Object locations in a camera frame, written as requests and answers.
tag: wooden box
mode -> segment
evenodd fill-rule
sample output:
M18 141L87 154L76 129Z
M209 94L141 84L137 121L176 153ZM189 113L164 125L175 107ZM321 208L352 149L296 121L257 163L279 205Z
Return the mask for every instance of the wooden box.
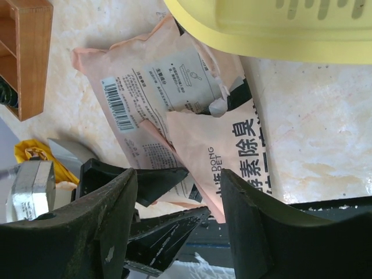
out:
M47 0L0 0L0 76L18 93L20 120L44 109L53 6Z

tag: silver metal part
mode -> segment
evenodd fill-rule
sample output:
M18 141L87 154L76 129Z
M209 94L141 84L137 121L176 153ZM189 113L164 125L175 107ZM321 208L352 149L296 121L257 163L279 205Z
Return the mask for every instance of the silver metal part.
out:
M8 202L13 204L17 220L33 220L53 210L55 195L53 162L27 161L20 166Z
M0 170L0 181L16 178L20 166L20 164L16 164L15 166L8 167L7 169Z
M80 167L87 160L97 156L84 145L74 141L48 138L53 156L77 178L80 177Z

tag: yellow plastic bag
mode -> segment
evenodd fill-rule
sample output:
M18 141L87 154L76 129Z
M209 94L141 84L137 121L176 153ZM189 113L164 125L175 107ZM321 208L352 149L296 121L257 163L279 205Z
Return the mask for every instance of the yellow plastic bag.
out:
M36 139L28 139L27 141L21 141L19 144L14 146L14 156L18 164L28 161L34 155L39 156L41 160L53 161L56 183L62 181L68 181L75 184L79 183L79 179L53 157L51 149L45 144L42 144Z

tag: black plastic tool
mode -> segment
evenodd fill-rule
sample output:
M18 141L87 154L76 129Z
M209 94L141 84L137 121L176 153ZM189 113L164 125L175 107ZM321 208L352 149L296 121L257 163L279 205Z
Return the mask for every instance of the black plastic tool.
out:
M97 159L90 159L80 169L80 182L75 197L78 199L107 184L122 172L121 167L103 163ZM186 178L188 170L176 167L163 170L136 170L138 174L137 202L149 206L167 191Z
M371 278L372 213L332 221L307 214L221 172L235 275Z
M2 278L125 276L136 197L137 175L129 169L97 191L33 221L0 225Z
M192 231L210 215L207 207L133 223L125 268L161 275L177 258Z

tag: yellow container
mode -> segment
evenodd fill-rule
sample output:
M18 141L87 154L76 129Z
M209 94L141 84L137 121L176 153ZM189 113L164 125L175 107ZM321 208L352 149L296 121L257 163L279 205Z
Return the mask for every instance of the yellow container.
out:
M372 64L372 0L165 0L195 38L261 58Z

